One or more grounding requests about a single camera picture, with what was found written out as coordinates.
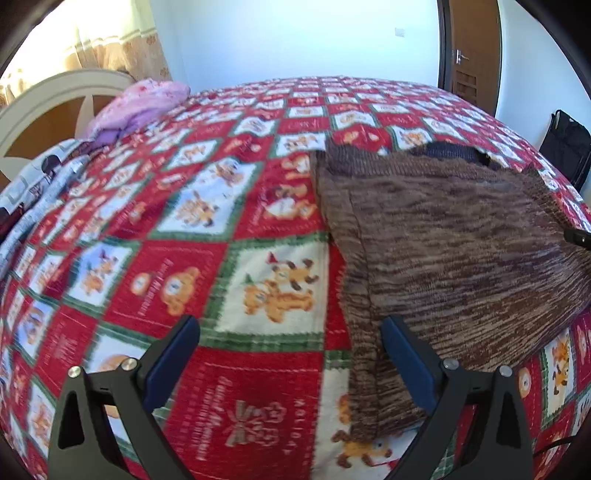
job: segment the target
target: blue gripper pad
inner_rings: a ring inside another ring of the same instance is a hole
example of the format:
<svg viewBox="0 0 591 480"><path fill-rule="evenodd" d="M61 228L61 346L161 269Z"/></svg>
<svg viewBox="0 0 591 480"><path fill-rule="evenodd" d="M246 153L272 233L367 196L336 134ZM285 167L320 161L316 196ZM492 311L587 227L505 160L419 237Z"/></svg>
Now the blue gripper pad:
<svg viewBox="0 0 591 480"><path fill-rule="evenodd" d="M146 411L164 407L187 362L199 343L198 321L191 317L170 341L146 376L143 405Z"/></svg>
<svg viewBox="0 0 591 480"><path fill-rule="evenodd" d="M417 407L425 409L428 415L431 415L439 401L436 395L436 389L438 388L436 379L432 376L427 365L421 360L404 332L390 317L387 317L382 322L381 331L384 348L390 360L402 375L402 380L404 380L413 402Z"/></svg>

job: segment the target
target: brown wooden door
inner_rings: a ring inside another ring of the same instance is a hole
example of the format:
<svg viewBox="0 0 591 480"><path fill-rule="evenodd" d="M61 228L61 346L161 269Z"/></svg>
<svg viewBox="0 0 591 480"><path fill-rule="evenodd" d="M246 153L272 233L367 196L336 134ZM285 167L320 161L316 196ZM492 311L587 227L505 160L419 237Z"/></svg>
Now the brown wooden door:
<svg viewBox="0 0 591 480"><path fill-rule="evenodd" d="M501 81L501 19L497 0L449 0L452 92L494 115Z"/></svg>

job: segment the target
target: bedspread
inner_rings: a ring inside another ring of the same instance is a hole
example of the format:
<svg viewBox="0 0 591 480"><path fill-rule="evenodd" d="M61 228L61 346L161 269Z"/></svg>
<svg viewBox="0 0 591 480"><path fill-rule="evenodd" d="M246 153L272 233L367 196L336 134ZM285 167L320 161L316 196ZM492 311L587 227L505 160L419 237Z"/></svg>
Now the bedspread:
<svg viewBox="0 0 591 480"><path fill-rule="evenodd" d="M196 478L386 477L415 429L348 438L343 260L315 204L307 153L328 135L379 153L445 140L517 170L533 163L573 225L591 231L583 199L529 143L434 87L307 77L192 96L96 152L5 281L0 425L37 478L68 368L138 358L183 313L201 319L200 346L154 415ZM518 369L532 448L577 432L589 411L589 342L585 313ZM437 476L450 470L471 412ZM143 476L117 410L108 416ZM536 478L565 448L536 459Z"/></svg>

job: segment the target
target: curtain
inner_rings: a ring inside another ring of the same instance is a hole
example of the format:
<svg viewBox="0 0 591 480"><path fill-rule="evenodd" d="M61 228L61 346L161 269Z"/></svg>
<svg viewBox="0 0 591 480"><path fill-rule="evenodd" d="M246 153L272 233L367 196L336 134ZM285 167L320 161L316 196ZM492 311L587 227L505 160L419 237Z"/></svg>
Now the curtain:
<svg viewBox="0 0 591 480"><path fill-rule="evenodd" d="M170 80L150 0L64 0L34 28L0 78L0 108L46 78L83 68Z"/></svg>

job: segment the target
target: black cable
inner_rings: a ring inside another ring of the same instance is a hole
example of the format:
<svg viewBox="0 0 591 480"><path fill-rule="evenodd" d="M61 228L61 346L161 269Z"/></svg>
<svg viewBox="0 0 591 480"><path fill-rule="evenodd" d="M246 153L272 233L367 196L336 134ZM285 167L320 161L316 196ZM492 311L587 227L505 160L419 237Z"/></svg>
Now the black cable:
<svg viewBox="0 0 591 480"><path fill-rule="evenodd" d="M534 453L534 458L536 458L538 455L541 455L542 453L554 448L554 447L558 447L560 445L566 445L567 443L572 442L577 436L573 435L570 437L564 437L563 439L560 440L556 440L555 442L549 443L548 445L546 445L544 448L539 449L537 452Z"/></svg>

